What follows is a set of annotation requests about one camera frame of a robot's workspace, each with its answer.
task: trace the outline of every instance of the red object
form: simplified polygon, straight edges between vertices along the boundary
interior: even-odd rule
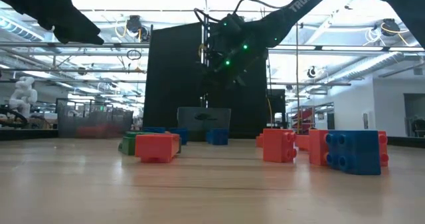
[[[263,160],[266,162],[293,162],[297,156],[294,148],[296,135],[292,130],[266,128],[263,131]]]
[[[379,141],[379,160],[381,161],[381,167],[388,167],[388,150],[386,145],[388,144],[388,138],[385,131],[378,132],[378,141]]]
[[[135,156],[141,162],[169,163],[179,151],[178,134],[137,135],[135,137]]]
[[[308,151],[310,147],[309,136],[308,135],[297,135],[295,140],[295,145],[301,151]]]
[[[259,136],[257,136],[256,140],[255,140],[255,144],[257,148],[262,148],[263,147],[263,143],[264,143],[264,135],[260,134]]]
[[[299,114],[301,114],[300,120],[305,120],[313,114],[313,108],[306,108],[305,110],[298,112],[296,115],[292,116],[292,120],[297,120]]]
[[[328,133],[328,130],[309,131],[309,158],[311,164],[317,166],[327,166],[326,155],[329,151],[329,148],[325,139]]]

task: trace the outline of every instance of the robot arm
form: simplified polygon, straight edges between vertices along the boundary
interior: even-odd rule
[[[102,45],[100,29],[85,17],[71,0],[2,0],[16,12],[36,19],[62,43],[81,42]]]
[[[218,22],[216,34],[226,40],[226,50],[215,56],[204,78],[205,90],[211,85],[226,86],[237,79],[259,58],[267,57],[267,48],[281,43],[291,28],[322,0],[293,0],[259,21],[245,23],[236,12]],[[418,42],[425,47],[425,0],[382,0],[388,2]]]

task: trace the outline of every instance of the ceiling duct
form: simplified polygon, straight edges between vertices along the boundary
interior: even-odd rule
[[[402,62],[406,56],[402,52],[391,52],[376,57],[368,57],[340,70],[328,78],[327,82],[338,82],[341,80],[354,80],[371,74],[382,68]]]
[[[5,31],[8,31],[10,33],[13,33],[15,35],[18,35],[19,37],[22,37],[28,41],[31,42],[41,42],[43,41],[38,35],[35,35],[33,32],[31,32],[28,29],[25,29],[24,27],[21,27],[20,25],[17,25],[16,23],[10,21],[9,19],[6,19],[4,17],[0,17],[0,28],[4,29]]]
[[[42,36],[34,33],[30,29],[25,28],[24,26],[13,22],[12,20],[0,16],[0,29],[3,29],[7,32],[13,33],[21,38],[24,38],[30,42],[43,42],[44,39]],[[52,51],[54,53],[60,53],[60,50],[57,48],[45,48],[46,51]]]

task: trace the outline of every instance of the black partition panel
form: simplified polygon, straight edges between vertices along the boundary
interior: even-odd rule
[[[200,23],[154,30],[149,48],[143,126],[177,127],[178,107],[200,106]]]
[[[231,108],[230,137],[255,138],[267,122],[266,61],[259,60],[240,75],[244,86],[208,95],[209,108]]]

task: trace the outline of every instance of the humanoid robot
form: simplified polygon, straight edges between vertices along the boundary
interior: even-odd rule
[[[17,109],[26,118],[30,116],[31,104],[37,102],[37,91],[33,89],[33,83],[32,77],[20,77],[9,101],[10,109]]]

